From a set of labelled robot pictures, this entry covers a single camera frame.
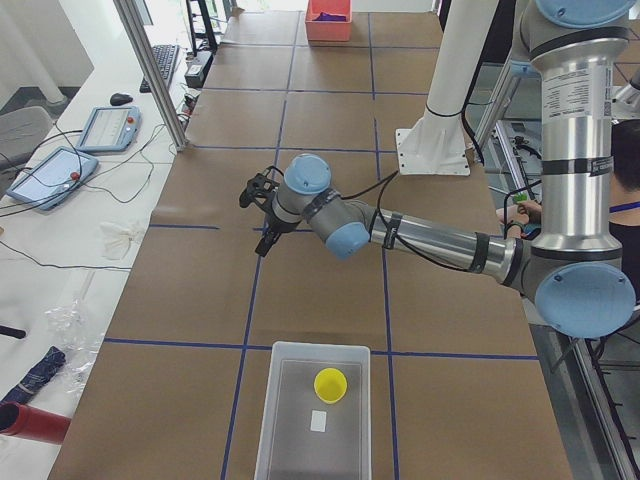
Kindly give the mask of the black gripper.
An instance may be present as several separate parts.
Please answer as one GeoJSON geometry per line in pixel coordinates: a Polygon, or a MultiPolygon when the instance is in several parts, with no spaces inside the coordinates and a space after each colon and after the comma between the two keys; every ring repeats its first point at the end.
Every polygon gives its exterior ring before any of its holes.
{"type": "Polygon", "coordinates": [[[267,256],[282,234],[290,233],[297,228],[300,216],[283,210],[277,204],[271,204],[267,209],[266,224],[266,231],[255,248],[255,253],[260,257],[267,256]]]}

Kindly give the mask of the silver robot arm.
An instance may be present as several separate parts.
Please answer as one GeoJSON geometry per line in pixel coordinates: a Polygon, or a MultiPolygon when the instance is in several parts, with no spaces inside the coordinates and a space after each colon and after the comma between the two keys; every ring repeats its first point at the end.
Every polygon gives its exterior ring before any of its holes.
{"type": "Polygon", "coordinates": [[[295,157],[281,181],[260,173],[239,203],[257,205],[266,228],[257,246],[308,224],[347,258],[374,242],[438,266],[485,274],[529,298],[557,331],[595,339],[626,325],[636,305],[609,231],[611,69],[628,43],[627,1],[520,1],[511,54],[542,78],[543,217],[532,241],[465,232],[350,200],[334,190],[329,165],[295,157]]]}

